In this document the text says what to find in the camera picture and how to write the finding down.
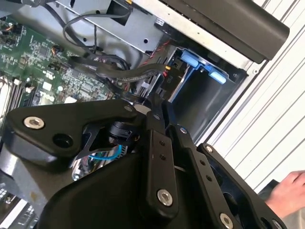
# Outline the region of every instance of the corrugated white wall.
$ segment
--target corrugated white wall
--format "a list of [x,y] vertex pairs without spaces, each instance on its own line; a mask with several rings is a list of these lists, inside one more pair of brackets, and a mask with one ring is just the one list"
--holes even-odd
[[305,170],[305,0],[255,2],[290,36],[209,143],[259,192],[271,179]]

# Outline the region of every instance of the screw head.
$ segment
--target screw head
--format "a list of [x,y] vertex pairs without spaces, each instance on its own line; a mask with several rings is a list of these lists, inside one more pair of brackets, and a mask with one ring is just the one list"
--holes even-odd
[[23,124],[30,129],[40,130],[44,127],[44,121],[38,117],[27,117],[24,119]]
[[160,120],[160,117],[157,114],[153,115],[155,119]]
[[277,229],[283,229],[282,226],[275,219],[273,219],[272,222],[274,223]]
[[233,222],[227,214],[221,213],[219,218],[226,228],[233,229]]
[[126,111],[130,111],[130,112],[132,111],[132,108],[130,106],[125,106],[124,108]]
[[173,197],[166,189],[160,189],[157,192],[157,197],[158,200],[167,207],[173,204]]
[[205,149],[206,149],[209,153],[212,153],[212,152],[213,152],[212,148],[209,147],[209,146],[206,146]]
[[187,130],[186,130],[185,128],[183,128],[183,127],[180,128],[180,131],[181,131],[182,133],[184,133],[184,134],[187,134]]

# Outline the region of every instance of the black metal bracket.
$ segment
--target black metal bracket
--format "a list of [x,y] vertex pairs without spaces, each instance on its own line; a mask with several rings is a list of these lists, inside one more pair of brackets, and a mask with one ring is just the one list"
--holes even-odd
[[[127,156],[80,181],[65,184],[65,188],[51,195],[43,213],[44,222],[52,222],[46,217],[58,216],[63,207],[70,209],[72,205],[83,204],[84,196],[115,192],[120,197],[111,196],[111,202],[91,201],[96,206],[87,217],[96,209],[117,209],[128,203],[124,209],[133,212],[132,216],[130,212],[125,214],[124,222],[133,226],[177,228],[181,224],[183,228],[200,225],[201,228],[275,229],[279,224],[285,229],[281,220],[213,147],[196,148],[188,131],[176,123],[171,103],[155,94],[148,103],[151,111],[146,116],[123,100],[19,108],[8,113],[2,138],[4,147],[10,155],[26,162],[25,169],[34,166],[31,169],[35,171],[32,174],[35,184],[36,177],[44,181],[45,173],[37,172],[40,168],[60,176],[75,158],[119,142],[130,146]],[[130,184],[118,180],[122,173]],[[12,173],[12,178],[22,180],[18,173]],[[127,194],[126,190],[136,193]],[[70,224],[66,217],[62,221]]]
[[238,218],[243,228],[277,229],[278,224],[281,228],[285,228],[280,218],[212,146],[200,144],[197,150],[208,159],[204,163],[213,168],[221,192],[234,217]]
[[[124,100],[24,107],[7,114],[2,139],[9,151],[20,158],[62,171],[81,151],[86,125],[93,123],[100,130],[109,123],[131,122],[137,114]],[[24,122],[29,117],[33,124],[39,118],[43,126],[28,128]]]
[[178,194],[173,163],[172,142],[165,135],[163,100],[150,96],[146,132],[137,151],[142,153],[140,211],[148,219],[167,222],[178,214]]

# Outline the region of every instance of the wire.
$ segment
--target wire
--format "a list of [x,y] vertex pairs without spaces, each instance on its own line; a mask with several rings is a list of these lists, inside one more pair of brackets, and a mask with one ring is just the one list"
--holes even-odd
[[113,69],[108,64],[84,59],[78,56],[71,56],[68,63],[73,67],[84,65],[85,67],[84,70],[86,68],[91,69],[95,71],[100,77],[117,78],[118,80],[125,82],[138,81],[140,79],[149,78],[158,73],[162,74],[166,70],[170,70],[170,67],[164,64],[152,63],[152,64],[143,65],[137,69],[120,71]]
[[83,20],[83,19],[86,19],[86,18],[124,18],[124,17],[128,17],[129,15],[131,14],[131,10],[129,10],[126,14],[124,15],[116,15],[116,14],[84,14],[84,15],[80,15],[72,20],[70,20],[68,23],[66,23],[64,26],[63,26],[63,30],[62,30],[62,34],[64,36],[64,38],[70,42],[71,44],[74,44],[71,40],[68,39],[67,37],[67,30],[69,29],[69,27],[71,25],[73,25],[74,23],[80,21],[80,20]]
[[158,52],[160,52],[161,50],[163,50],[168,44],[170,43],[170,40],[165,42],[163,45],[161,45],[161,47],[159,49],[157,49],[149,58],[147,61],[145,61],[144,63],[142,63],[141,65],[146,65]]
[[120,154],[122,153],[122,146],[119,145],[116,153],[112,156],[89,156],[92,159],[96,159],[96,160],[114,160],[116,159]]
[[[61,27],[64,27],[66,23],[61,19],[61,17],[58,15],[58,13],[48,4],[43,5],[43,7],[55,18],[55,20],[61,25]],[[71,39],[75,42],[74,45],[85,48],[86,51],[90,51],[89,48],[91,46],[83,45],[80,39],[73,33],[73,31],[70,28],[67,28],[66,33],[71,37]]]
[[126,92],[122,88],[117,87],[108,78],[100,77],[93,69],[86,68],[83,65],[79,65],[78,67],[75,67],[75,69],[83,74],[86,74],[88,77],[104,84],[109,89],[109,91],[111,91],[111,93],[113,93],[113,95],[117,96],[118,98],[122,98],[136,104],[142,104],[145,101],[145,98],[130,92]]
[[[111,62],[117,63],[121,66],[121,68],[123,70],[129,70],[130,69],[130,66],[128,65],[128,63],[121,57],[118,57],[116,55],[105,55],[105,54],[97,55],[97,54],[95,54],[94,52],[97,49],[96,44],[94,44],[92,46],[84,45],[83,42],[74,34],[73,30],[69,26],[67,26],[68,24],[66,24],[63,21],[63,19],[58,15],[58,13],[51,6],[49,6],[48,4],[45,4],[45,5],[43,5],[43,7],[55,18],[55,20],[63,28],[64,37],[68,42],[72,43],[73,45],[76,45],[78,47],[83,48],[93,58],[96,58],[96,57],[103,58],[104,60],[109,60]],[[95,26],[95,28],[94,28],[94,43],[97,40],[96,30],[97,30],[97,28]],[[74,43],[67,38],[67,35],[74,41]]]
[[96,49],[97,49],[97,26],[94,25],[94,51],[93,53],[96,53]]

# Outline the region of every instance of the finger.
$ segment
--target finger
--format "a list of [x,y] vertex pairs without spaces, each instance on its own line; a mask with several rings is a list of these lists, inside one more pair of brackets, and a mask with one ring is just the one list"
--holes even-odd
[[299,176],[294,180],[294,184],[300,185],[300,186],[302,186],[303,184],[305,184],[305,173],[302,173],[301,175],[299,175]]
[[291,172],[282,182],[292,184],[303,173],[305,173],[305,170]]

